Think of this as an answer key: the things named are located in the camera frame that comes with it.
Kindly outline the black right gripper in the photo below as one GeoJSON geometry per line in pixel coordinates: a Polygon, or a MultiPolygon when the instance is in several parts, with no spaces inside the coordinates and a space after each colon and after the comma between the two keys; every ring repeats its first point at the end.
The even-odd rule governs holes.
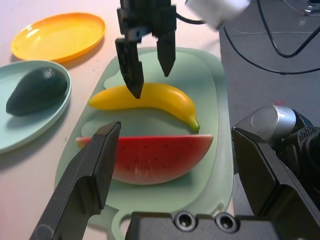
{"type": "Polygon", "coordinates": [[[170,0],[121,0],[117,17],[124,36],[115,40],[120,72],[127,89],[140,99],[144,76],[136,42],[148,34],[158,38],[157,58],[168,77],[176,60],[176,6],[170,0]]]}

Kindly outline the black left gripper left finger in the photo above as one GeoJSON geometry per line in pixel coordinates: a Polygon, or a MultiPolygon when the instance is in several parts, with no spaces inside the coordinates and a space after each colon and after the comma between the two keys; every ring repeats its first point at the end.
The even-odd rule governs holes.
{"type": "Polygon", "coordinates": [[[67,165],[32,240],[81,240],[89,219],[105,207],[115,167],[119,121],[100,127],[67,165]]]}

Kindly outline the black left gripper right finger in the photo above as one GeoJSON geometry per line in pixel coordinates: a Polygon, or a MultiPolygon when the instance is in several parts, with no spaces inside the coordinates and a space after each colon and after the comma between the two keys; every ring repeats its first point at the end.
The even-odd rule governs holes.
{"type": "Polygon", "coordinates": [[[280,240],[318,240],[320,211],[293,172],[259,136],[231,131],[240,181],[253,214],[280,240]]]}

